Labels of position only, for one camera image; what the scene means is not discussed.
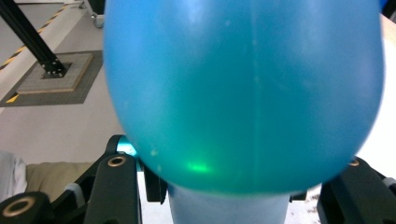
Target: metal hole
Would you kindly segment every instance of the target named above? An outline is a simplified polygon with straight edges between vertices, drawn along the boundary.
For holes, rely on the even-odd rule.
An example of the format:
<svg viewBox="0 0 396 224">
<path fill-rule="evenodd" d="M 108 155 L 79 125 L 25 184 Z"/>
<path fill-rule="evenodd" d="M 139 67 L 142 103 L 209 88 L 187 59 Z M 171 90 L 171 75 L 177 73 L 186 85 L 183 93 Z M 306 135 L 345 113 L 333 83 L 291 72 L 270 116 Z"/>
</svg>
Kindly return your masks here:
<svg viewBox="0 0 396 224">
<path fill-rule="evenodd" d="M 359 166 L 359 161 L 354 160 L 352 162 L 349 163 L 350 166 Z"/>
<path fill-rule="evenodd" d="M 107 165 L 111 167 L 117 167 L 123 165 L 125 162 L 126 162 L 125 157 L 115 157 L 109 160 L 107 162 Z"/>
<path fill-rule="evenodd" d="M 18 216 L 27 210 L 29 210 L 33 205 L 35 204 L 35 198 L 34 197 L 24 197 L 20 198 L 15 202 L 12 202 L 9 204 L 4 210 L 3 210 L 3 216 L 4 217 L 15 217 Z"/>
</svg>

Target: blue balloon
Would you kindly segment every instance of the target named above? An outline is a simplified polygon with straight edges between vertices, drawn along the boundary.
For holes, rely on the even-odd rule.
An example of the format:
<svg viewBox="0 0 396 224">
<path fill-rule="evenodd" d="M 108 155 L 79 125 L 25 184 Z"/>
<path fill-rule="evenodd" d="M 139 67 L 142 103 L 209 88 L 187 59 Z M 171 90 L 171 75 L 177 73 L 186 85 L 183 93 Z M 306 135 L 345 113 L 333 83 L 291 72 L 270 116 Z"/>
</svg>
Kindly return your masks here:
<svg viewBox="0 0 396 224">
<path fill-rule="evenodd" d="M 106 1 L 112 102 L 157 175 L 220 194 L 339 174 L 379 108 L 377 1 Z"/>
</svg>

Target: gray mat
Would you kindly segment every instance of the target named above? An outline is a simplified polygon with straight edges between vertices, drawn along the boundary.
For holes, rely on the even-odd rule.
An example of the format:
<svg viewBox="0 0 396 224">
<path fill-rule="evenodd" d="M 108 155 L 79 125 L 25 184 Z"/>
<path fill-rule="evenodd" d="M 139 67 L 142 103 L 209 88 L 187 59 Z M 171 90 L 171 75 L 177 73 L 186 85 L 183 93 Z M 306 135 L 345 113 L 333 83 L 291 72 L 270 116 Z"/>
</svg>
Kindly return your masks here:
<svg viewBox="0 0 396 224">
<path fill-rule="evenodd" d="M 18 94 L 17 89 L 22 82 L 28 77 L 32 69 L 35 68 L 35 64 L 32 68 L 21 78 L 20 81 L 8 92 L 8 94 L 0 101 L 0 107 L 10 106 L 28 106 L 28 105 L 77 105 L 83 104 L 88 92 L 91 89 L 92 83 L 95 81 L 96 76 L 99 73 L 103 65 L 103 55 L 101 50 L 95 51 L 83 51 L 83 52 L 70 52 L 70 53 L 91 53 L 92 60 L 81 81 L 77 87 L 70 92 L 49 92 L 49 93 L 35 93 L 35 94 Z"/>
</svg>

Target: black beam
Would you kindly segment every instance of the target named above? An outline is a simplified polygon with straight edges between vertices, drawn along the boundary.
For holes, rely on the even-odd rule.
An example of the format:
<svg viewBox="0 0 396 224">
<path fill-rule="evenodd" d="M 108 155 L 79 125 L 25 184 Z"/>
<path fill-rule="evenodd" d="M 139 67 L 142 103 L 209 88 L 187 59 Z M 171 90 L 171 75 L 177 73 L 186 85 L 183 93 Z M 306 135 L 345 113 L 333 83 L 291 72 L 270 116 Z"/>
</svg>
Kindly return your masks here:
<svg viewBox="0 0 396 224">
<path fill-rule="evenodd" d="M 46 70 L 46 77 L 63 77 L 66 68 L 13 0 L 0 0 L 0 15 Z"/>
</svg>

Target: floor mat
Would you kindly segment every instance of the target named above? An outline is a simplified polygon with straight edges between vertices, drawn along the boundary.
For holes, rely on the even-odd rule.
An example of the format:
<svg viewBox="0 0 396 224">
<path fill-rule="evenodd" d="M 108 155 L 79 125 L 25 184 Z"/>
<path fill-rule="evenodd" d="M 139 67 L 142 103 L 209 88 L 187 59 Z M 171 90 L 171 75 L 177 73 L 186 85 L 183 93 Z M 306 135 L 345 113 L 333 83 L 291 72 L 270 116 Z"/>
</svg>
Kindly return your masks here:
<svg viewBox="0 0 396 224">
<path fill-rule="evenodd" d="M 28 105 L 77 105 L 83 104 L 88 92 L 91 89 L 92 83 L 95 81 L 103 65 L 103 55 L 101 50 L 71 52 L 71 53 L 91 53 L 92 60 L 81 81 L 77 87 L 70 92 L 50 92 L 50 93 L 34 93 L 34 94 L 18 94 L 17 89 L 22 82 L 29 76 L 32 66 L 23 78 L 8 92 L 8 94 L 0 101 L 0 107 L 10 106 L 28 106 Z"/>
</svg>

